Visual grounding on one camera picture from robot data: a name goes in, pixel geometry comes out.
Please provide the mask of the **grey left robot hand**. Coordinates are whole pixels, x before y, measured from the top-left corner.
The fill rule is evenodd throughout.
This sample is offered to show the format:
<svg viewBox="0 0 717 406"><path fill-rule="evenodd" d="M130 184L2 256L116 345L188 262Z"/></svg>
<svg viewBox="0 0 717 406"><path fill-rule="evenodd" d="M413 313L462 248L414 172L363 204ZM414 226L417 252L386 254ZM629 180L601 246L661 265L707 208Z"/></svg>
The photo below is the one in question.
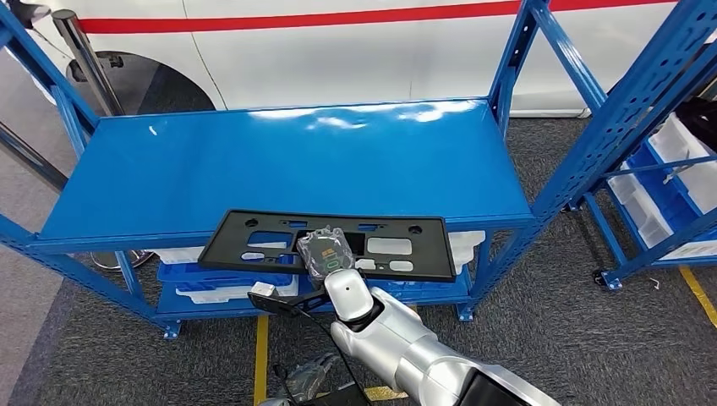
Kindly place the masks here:
<svg viewBox="0 0 717 406"><path fill-rule="evenodd" d="M284 392L296 403L315 398L327 373L338 360L337 354L325 353L297 366L284 381Z"/></svg>

